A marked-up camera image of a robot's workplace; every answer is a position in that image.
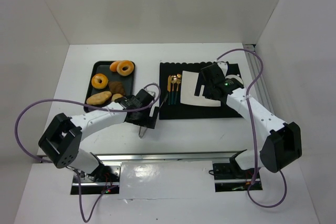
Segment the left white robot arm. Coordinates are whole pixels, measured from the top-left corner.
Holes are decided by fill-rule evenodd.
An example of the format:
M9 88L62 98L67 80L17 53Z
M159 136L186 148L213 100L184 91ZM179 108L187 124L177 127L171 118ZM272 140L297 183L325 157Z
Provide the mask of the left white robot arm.
M80 148L88 136L124 122L154 129L159 108L157 99L142 89L137 95L120 97L102 108L93 107L85 114L56 115L40 138L38 145L57 168L71 167L95 179L110 173L93 153Z

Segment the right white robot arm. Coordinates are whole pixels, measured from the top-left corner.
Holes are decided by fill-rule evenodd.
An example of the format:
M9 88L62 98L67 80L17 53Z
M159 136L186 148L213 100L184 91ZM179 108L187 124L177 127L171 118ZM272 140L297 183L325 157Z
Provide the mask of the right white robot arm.
M301 129L295 122L286 123L246 93L240 77L226 76L227 64L213 63L200 70L207 96L235 110L255 127L260 150L244 150L233 155L229 162L235 170L266 168L277 173L302 155Z

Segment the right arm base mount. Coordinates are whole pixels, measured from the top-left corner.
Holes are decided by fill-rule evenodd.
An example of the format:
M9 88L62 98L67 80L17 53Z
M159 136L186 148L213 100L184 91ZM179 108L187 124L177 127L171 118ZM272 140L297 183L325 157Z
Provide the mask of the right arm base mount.
M247 191L254 169L233 171L229 163L213 163L208 173L214 178L215 192Z

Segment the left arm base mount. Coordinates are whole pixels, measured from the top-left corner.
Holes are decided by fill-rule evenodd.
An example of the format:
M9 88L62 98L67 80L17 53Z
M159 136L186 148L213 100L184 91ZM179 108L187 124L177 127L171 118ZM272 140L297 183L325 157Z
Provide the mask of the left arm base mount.
M105 172L99 178L92 177L81 170L79 170L79 176L74 173L70 194L79 194L79 184L83 195L119 194L121 162L105 162L104 165L108 167L109 173Z

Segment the metal tongs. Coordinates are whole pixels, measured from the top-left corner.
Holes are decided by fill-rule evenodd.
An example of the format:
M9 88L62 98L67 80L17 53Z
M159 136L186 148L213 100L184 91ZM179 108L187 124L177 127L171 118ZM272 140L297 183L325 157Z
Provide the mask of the metal tongs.
M165 101L162 101L159 105L159 108L162 107L162 105L165 103ZM145 133L147 132L148 128L140 126L139 132L138 132L138 137L142 139L145 136Z

